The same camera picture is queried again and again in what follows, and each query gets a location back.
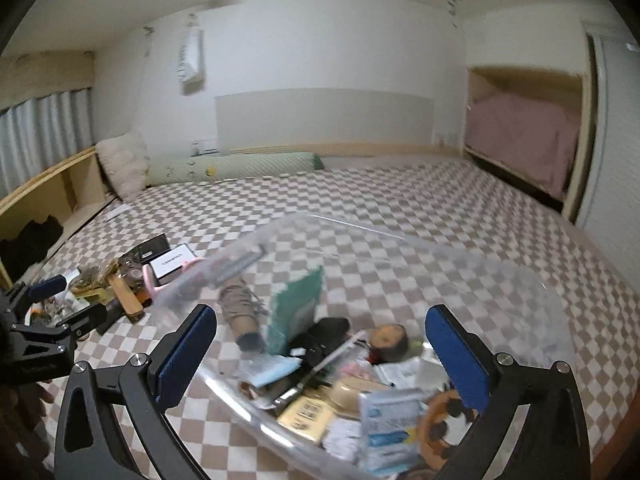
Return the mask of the round wooden cat coaster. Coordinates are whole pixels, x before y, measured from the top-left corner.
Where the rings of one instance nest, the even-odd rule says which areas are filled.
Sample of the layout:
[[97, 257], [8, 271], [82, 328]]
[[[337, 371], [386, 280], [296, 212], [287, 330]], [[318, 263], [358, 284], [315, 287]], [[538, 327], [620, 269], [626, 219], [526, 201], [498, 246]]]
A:
[[420, 454], [427, 466], [442, 469], [475, 419], [477, 411], [467, 408], [456, 390], [435, 394], [418, 427]]

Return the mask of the blue face mask packet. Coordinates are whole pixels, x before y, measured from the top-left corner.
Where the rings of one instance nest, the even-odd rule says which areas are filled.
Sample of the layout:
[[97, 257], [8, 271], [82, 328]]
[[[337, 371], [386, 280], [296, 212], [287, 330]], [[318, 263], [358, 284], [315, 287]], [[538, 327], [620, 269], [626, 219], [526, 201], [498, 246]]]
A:
[[423, 392], [418, 388], [361, 393], [359, 467], [383, 477], [400, 474], [418, 460]]

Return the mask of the black clothing on shelf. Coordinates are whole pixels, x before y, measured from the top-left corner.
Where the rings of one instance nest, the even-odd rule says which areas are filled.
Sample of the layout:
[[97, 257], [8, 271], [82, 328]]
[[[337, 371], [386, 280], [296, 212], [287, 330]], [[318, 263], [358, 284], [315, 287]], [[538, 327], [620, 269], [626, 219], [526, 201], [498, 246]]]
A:
[[43, 222], [30, 220], [13, 240], [2, 240], [1, 262], [9, 278], [17, 281], [30, 266], [46, 258], [63, 232], [58, 219], [49, 214]]

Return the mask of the pink bunny phone stand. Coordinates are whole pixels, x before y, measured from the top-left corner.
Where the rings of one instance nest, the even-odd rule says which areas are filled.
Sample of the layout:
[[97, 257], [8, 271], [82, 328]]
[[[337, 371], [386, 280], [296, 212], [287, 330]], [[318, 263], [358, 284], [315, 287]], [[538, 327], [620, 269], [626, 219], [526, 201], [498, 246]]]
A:
[[203, 261], [203, 258], [195, 258], [190, 261], [185, 261], [178, 266], [177, 269], [172, 270], [162, 278], [158, 278], [149, 263], [145, 263], [142, 266], [142, 278], [143, 285], [152, 301], [172, 282], [175, 281], [184, 272]]

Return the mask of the white Chanel box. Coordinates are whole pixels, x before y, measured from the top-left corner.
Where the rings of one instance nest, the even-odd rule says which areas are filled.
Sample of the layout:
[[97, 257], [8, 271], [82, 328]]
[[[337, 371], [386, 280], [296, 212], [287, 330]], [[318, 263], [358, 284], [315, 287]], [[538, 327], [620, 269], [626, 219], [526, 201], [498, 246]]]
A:
[[171, 248], [169, 252], [165, 252], [163, 255], [153, 259], [150, 262], [155, 274], [158, 278], [162, 278], [172, 270], [175, 270], [185, 261], [195, 259], [196, 255], [192, 252], [191, 248], [186, 244], [180, 244], [174, 248]]

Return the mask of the black flat box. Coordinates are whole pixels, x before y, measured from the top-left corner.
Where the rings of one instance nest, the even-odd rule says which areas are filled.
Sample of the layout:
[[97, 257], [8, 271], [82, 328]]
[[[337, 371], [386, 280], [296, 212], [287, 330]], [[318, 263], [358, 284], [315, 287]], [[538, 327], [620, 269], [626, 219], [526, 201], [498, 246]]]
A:
[[137, 244], [132, 248], [132, 254], [134, 260], [144, 266], [150, 263], [153, 259], [163, 255], [165, 252], [170, 251], [168, 239], [165, 234], [160, 234], [145, 240], [144, 242]]

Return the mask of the wooden bedside shelf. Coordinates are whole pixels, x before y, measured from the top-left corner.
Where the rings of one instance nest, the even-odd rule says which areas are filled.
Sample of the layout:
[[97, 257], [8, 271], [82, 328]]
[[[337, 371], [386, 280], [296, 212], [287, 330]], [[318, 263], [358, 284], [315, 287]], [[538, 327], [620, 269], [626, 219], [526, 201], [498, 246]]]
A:
[[1, 237], [15, 240], [29, 221], [43, 223], [53, 217], [62, 234], [47, 255], [19, 277], [35, 280], [44, 265], [65, 243], [114, 200], [107, 191], [95, 148], [87, 148], [44, 170], [1, 201]]

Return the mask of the cardboard tube with twine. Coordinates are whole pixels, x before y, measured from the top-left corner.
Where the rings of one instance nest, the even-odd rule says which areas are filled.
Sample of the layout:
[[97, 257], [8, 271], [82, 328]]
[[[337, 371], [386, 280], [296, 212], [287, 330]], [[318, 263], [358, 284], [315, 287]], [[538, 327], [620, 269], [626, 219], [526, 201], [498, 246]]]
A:
[[234, 341], [242, 352], [261, 352], [264, 340], [258, 315], [262, 304], [245, 281], [237, 276], [221, 287], [218, 302], [222, 316], [232, 331]]

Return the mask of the teal box in bin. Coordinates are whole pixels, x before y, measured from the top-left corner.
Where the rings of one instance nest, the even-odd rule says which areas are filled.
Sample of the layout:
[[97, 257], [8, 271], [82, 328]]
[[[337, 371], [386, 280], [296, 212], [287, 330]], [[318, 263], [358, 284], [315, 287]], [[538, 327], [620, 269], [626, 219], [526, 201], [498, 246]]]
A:
[[283, 354], [295, 337], [314, 325], [323, 275], [324, 269], [318, 266], [299, 280], [286, 284], [285, 289], [273, 297], [266, 337], [269, 354]]

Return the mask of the white fluffy pillow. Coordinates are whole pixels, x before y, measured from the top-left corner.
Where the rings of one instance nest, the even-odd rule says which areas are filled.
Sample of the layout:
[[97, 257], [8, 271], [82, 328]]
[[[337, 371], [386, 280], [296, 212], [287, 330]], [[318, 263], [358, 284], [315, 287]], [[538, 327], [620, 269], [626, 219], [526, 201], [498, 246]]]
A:
[[118, 197], [133, 202], [145, 189], [150, 158], [143, 136], [128, 132], [96, 144], [99, 162]]

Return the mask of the grey curtain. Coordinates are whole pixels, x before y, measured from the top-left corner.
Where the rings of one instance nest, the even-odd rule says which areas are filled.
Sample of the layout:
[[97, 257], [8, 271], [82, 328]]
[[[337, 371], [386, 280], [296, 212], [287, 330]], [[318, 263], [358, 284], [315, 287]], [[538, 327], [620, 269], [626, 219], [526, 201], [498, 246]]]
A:
[[91, 90], [53, 93], [1, 113], [1, 195], [93, 146]]

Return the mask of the clear plastic storage bin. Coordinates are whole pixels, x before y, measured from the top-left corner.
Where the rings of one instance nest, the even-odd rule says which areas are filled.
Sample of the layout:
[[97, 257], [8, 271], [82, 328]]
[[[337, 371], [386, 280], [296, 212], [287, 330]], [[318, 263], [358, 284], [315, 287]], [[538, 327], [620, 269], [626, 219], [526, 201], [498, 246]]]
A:
[[[283, 354], [269, 354], [273, 297], [318, 266], [314, 325]], [[261, 352], [242, 352], [222, 316], [220, 289], [237, 276], [262, 304]], [[456, 390], [425, 336], [436, 304], [518, 364], [564, 361], [573, 371], [575, 362], [562, 301], [534, 272], [320, 214], [270, 222], [192, 266], [154, 300], [160, 332], [176, 330], [198, 304], [214, 309], [218, 325], [195, 376], [260, 443], [319, 479], [438, 479], [418, 435], [418, 460], [407, 471], [379, 477], [359, 467], [361, 393], [418, 388], [422, 418], [435, 394]], [[518, 408], [481, 479], [501, 479], [527, 412]]]

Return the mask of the green bolster pillow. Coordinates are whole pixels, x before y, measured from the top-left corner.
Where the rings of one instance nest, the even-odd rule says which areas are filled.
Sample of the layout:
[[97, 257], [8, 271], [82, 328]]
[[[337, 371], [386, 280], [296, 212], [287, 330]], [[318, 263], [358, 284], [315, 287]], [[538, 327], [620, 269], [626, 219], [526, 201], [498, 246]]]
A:
[[320, 156], [311, 152], [158, 158], [150, 162], [146, 185], [277, 177], [323, 168]]

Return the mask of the pink blanket in alcove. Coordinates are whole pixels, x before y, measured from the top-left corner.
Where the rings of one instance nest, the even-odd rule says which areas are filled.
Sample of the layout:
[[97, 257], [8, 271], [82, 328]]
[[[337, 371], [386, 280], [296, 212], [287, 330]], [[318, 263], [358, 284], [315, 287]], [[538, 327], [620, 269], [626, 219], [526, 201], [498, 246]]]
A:
[[469, 106], [465, 145], [529, 178], [559, 200], [579, 133], [576, 110], [501, 92]]

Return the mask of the hanging white paper bag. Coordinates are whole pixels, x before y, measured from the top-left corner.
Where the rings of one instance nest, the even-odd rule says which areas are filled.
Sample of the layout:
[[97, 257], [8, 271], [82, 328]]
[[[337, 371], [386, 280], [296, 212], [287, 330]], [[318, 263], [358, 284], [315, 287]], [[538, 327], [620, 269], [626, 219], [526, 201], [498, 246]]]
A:
[[178, 56], [178, 78], [182, 84], [195, 84], [205, 78], [203, 31], [195, 22], [186, 26]]

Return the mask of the grey headboard panel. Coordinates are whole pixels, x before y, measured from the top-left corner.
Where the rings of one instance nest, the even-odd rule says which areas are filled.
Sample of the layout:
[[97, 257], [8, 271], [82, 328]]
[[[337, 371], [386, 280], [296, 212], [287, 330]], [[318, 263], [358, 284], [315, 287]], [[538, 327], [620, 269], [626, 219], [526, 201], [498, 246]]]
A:
[[431, 142], [434, 102], [422, 96], [354, 89], [281, 89], [216, 99], [225, 150], [331, 144]]

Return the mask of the wall power socket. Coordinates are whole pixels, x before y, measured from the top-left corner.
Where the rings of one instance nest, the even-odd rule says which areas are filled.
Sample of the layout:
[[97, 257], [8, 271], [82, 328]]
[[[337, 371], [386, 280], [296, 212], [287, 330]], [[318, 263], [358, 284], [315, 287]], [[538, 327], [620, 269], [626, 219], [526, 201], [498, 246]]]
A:
[[203, 155], [215, 155], [219, 153], [216, 142], [212, 139], [194, 140], [191, 142], [191, 155], [193, 157]]

